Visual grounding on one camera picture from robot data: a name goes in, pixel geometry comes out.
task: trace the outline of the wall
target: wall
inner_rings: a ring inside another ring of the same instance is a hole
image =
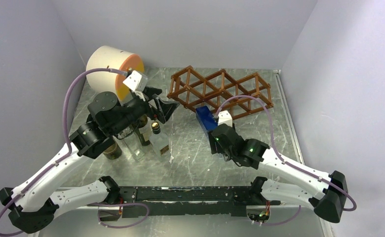
[[[50,1],[0,1],[0,189],[21,184],[63,146],[64,95],[83,71]],[[80,90],[74,92],[69,119]],[[17,229],[6,217],[0,230]]]
[[[305,161],[358,203],[337,236],[385,236],[385,0],[320,0],[281,78]]]
[[[149,66],[279,69],[317,0],[53,0],[85,61],[100,46]]]

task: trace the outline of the white cylindrical container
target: white cylindrical container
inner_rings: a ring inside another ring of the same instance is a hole
[[[86,70],[94,68],[116,68],[127,71],[129,68],[144,72],[145,68],[139,55],[110,46],[98,48],[89,58]],[[88,74],[86,79],[96,92],[111,91],[122,101],[129,93],[127,86],[123,84],[126,77],[109,72],[95,72]]]

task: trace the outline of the brown wooden lattice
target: brown wooden lattice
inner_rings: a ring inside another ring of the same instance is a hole
[[[185,73],[187,74],[187,78],[185,81],[182,81],[181,75]],[[198,81],[190,83],[191,74],[193,74],[196,78],[198,78]],[[222,78],[222,85],[220,87],[216,87],[214,84],[210,82],[211,79],[214,79],[218,76],[221,76]],[[213,107],[213,110],[211,110],[210,108],[212,113],[216,112],[219,106],[221,105],[221,101],[220,101],[221,97],[227,100],[233,96],[233,94],[227,91],[229,88],[232,88],[232,87],[235,87],[235,95],[250,95],[253,97],[259,97],[262,101],[265,102],[266,108],[273,107],[272,100],[271,100],[271,91],[270,91],[271,86],[270,84],[265,82],[265,80],[262,79],[262,77],[258,73],[252,73],[250,75],[247,75],[244,78],[235,80],[226,72],[225,69],[221,69],[220,71],[217,71],[209,76],[203,77],[198,72],[196,72],[192,66],[188,66],[180,70],[179,72],[176,72],[175,74],[173,74],[171,79],[172,79],[171,89],[167,97],[178,101],[185,108],[188,108],[193,112],[195,112],[195,106],[199,104],[203,106],[204,103]],[[241,84],[252,79],[255,80],[255,88],[248,91]],[[200,85],[203,85],[202,92],[199,92],[197,91],[197,89],[195,89],[195,87]],[[212,91],[206,92],[206,87],[211,88]],[[267,90],[268,98],[262,94],[263,90]],[[183,93],[186,93],[185,100],[179,98],[179,96]],[[198,99],[191,102],[190,93],[195,95]],[[216,97],[217,97],[217,103],[214,103],[213,101],[211,101],[211,99]],[[245,112],[238,115],[234,115],[233,114],[234,106],[240,106]],[[232,100],[229,102],[229,104],[223,107],[223,110],[225,109],[230,110],[230,114],[233,119],[242,118],[244,116],[251,115],[264,110],[262,107],[252,109],[251,99],[249,98]]]

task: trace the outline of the blue object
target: blue object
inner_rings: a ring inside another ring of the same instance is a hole
[[[206,134],[208,138],[208,132],[217,127],[217,123],[214,120],[213,114],[207,106],[203,106],[195,109],[195,115],[201,125],[201,128],[204,131],[204,134]]]

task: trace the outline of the white wall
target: white wall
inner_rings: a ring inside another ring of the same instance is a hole
[[[281,78],[305,161],[358,203],[337,236],[385,237],[385,0],[320,0]]]
[[[64,95],[83,71],[50,1],[0,1],[0,189],[30,178],[63,146]],[[0,230],[17,231],[6,215]]]
[[[149,66],[279,69],[317,0],[53,0],[82,58],[105,44]]]

